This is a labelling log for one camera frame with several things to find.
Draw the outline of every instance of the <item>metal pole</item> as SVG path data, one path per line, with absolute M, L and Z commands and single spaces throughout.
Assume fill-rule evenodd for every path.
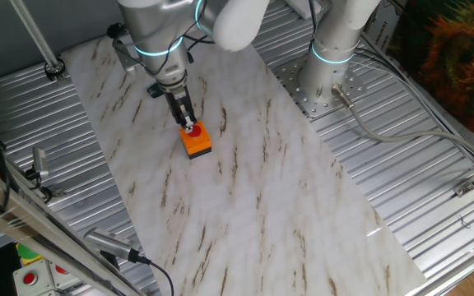
M 52 49 L 50 49 L 49 45 L 47 44 L 47 41 L 45 40 L 45 37 L 41 34 L 40 29 L 36 25 L 34 19 L 30 15 L 30 12 L 26 8 L 23 1 L 22 0 L 9 0 L 9 1 L 14 7 L 14 10 L 16 11 L 17 15 L 20 17 L 21 21 L 23 22 L 23 25 L 25 25 L 25 28 L 29 31 L 30 37 L 32 37 L 32 39 L 34 40 L 34 43 L 36 43 L 36 46 L 41 52 L 41 55 L 43 55 L 43 58 L 45 59 L 47 64 L 51 68 L 58 67 L 59 66 L 58 59 L 54 55 Z

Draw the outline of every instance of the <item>gray cable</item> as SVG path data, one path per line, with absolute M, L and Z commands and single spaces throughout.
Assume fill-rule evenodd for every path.
M 371 137 L 373 137 L 376 140 L 380 141 L 386 141 L 386 142 L 397 142 L 397 141 L 406 141 L 412 138 L 416 138 L 419 136 L 441 136 L 444 138 L 448 138 L 450 140 L 456 141 L 460 143 L 461 145 L 465 146 L 468 148 L 472 153 L 474 153 L 474 145 L 472 145 L 470 142 L 462 139 L 459 136 L 455 136 L 454 134 L 450 134 L 448 132 L 439 132 L 439 131 L 425 131 L 425 132 L 413 132 L 409 133 L 403 136 L 381 136 L 373 131 L 370 130 L 369 127 L 365 125 L 363 120 L 361 119 L 360 115 L 356 112 L 354 108 L 351 108 L 352 115 L 354 116 L 355 120 L 358 122 L 361 128 L 369 134 Z

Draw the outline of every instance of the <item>mounting plate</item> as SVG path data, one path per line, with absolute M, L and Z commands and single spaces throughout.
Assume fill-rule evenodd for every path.
M 338 106 L 342 106 L 342 102 L 334 98 L 317 98 L 308 97 L 297 83 L 297 75 L 303 68 L 308 59 L 308 54 L 302 58 L 297 58 L 286 64 L 280 65 L 273 70 L 277 80 L 285 87 L 295 104 L 299 106 L 304 115 L 309 118 L 320 118 L 325 113 L 334 110 Z M 343 86 L 346 94 L 352 99 L 357 99 L 365 95 L 366 89 L 361 80 L 349 68 L 346 70 L 346 86 Z

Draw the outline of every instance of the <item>red emergency button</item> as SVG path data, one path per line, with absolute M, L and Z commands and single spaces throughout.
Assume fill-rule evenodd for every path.
M 38 281 L 38 276 L 34 272 L 29 272 L 23 277 L 23 284 L 33 285 Z
M 193 130 L 188 134 L 188 136 L 190 136 L 190 137 L 198 137 L 198 136 L 201 135 L 201 133 L 202 133 L 202 129 L 201 129 L 197 124 L 195 124 L 195 125 L 193 126 Z
M 62 267 L 60 266 L 56 266 L 56 271 L 61 273 L 62 275 L 66 275 L 68 272 L 66 270 L 64 270 Z

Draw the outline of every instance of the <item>table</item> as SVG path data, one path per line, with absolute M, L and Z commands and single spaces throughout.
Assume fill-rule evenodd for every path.
M 146 92 L 154 80 L 127 75 L 111 39 L 63 53 L 146 255 L 177 295 L 404 295 L 425 283 L 251 46 L 192 54 L 188 87 L 212 142 L 194 160 L 165 99 Z

